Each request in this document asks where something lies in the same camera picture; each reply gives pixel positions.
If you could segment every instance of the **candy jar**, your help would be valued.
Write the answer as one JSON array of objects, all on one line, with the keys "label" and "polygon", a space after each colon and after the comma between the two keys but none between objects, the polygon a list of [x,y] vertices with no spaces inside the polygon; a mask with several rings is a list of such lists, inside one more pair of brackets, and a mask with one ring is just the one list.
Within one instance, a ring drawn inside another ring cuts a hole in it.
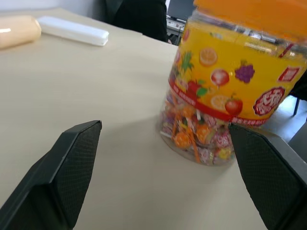
[{"label": "candy jar", "polygon": [[[229,123],[264,124],[305,72],[307,23],[300,29],[298,15],[307,8],[273,2],[195,0],[157,126],[185,158],[210,166],[230,162]],[[292,10],[296,16],[284,17]]]}]

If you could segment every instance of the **jar lid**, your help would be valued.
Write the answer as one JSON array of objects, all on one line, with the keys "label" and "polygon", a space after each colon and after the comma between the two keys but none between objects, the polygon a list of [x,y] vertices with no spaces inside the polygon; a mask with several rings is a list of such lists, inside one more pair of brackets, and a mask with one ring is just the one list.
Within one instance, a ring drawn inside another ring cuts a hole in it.
[{"label": "jar lid", "polygon": [[195,0],[201,12],[295,43],[307,41],[307,0]]}]

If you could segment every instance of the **foam roll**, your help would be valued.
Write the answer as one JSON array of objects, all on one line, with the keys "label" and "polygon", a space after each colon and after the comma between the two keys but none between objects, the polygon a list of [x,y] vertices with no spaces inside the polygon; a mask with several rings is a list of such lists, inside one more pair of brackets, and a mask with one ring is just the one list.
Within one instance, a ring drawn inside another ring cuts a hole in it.
[{"label": "foam roll", "polygon": [[40,25],[30,15],[0,18],[0,49],[33,42],[40,36]]}]

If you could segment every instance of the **lollipop stick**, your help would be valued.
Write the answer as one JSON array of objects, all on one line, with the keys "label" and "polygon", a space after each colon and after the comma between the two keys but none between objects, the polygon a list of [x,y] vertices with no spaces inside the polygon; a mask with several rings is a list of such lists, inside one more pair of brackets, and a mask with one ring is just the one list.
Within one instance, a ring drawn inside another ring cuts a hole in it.
[{"label": "lollipop stick", "polygon": [[175,120],[174,120],[174,124],[173,124],[173,130],[172,130],[172,140],[174,140],[174,136],[176,134],[176,129],[177,129],[177,120],[179,119],[180,113],[177,112],[176,116],[175,116]]},{"label": "lollipop stick", "polygon": [[190,118],[187,118],[187,122],[188,122],[188,135],[192,141],[192,145],[193,145],[193,148],[194,148],[194,155],[195,155],[195,159],[196,159],[196,162],[197,163],[200,163],[201,160],[200,160],[200,155],[198,153],[198,150],[197,150],[197,146],[196,146],[196,142],[195,142],[195,139],[194,139],[194,135],[193,135],[193,129],[192,129],[192,124],[191,124],[191,119]]},{"label": "lollipop stick", "polygon": [[179,119],[180,112],[177,111],[177,100],[176,100],[176,97],[174,96],[173,92],[171,92],[171,93],[172,93],[172,98],[173,98],[173,101],[174,101],[175,111],[176,111],[176,116],[175,116],[175,120],[174,120],[174,124],[173,124],[173,130],[172,130],[172,140],[173,140],[174,136],[176,134],[177,120]]},{"label": "lollipop stick", "polygon": [[201,162],[200,155],[199,155],[198,150],[197,150],[197,146],[196,146],[195,139],[194,139],[194,136],[193,136],[193,131],[192,131],[191,128],[188,128],[188,132],[189,132],[189,136],[190,136],[191,141],[192,141],[196,162],[200,163]]}]

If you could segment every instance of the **beige table surface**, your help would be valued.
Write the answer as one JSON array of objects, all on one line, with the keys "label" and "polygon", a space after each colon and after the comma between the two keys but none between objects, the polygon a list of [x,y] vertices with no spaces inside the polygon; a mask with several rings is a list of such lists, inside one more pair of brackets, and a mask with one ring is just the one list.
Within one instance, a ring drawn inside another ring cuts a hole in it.
[{"label": "beige table surface", "polygon": [[206,167],[155,132],[176,47],[62,9],[110,32],[105,47],[43,35],[0,51],[0,205],[75,124],[103,122],[76,230],[265,230],[235,162]]}]

